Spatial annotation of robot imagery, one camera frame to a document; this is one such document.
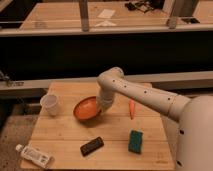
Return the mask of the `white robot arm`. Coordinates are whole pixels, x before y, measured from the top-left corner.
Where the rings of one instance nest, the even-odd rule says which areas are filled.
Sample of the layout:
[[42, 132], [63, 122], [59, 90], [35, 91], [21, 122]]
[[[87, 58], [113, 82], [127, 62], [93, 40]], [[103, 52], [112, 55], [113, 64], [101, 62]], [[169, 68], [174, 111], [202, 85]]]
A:
[[116, 93], [131, 98], [179, 124], [176, 171], [213, 171], [213, 96], [195, 98], [129, 82], [119, 67], [97, 77], [97, 103], [110, 108]]

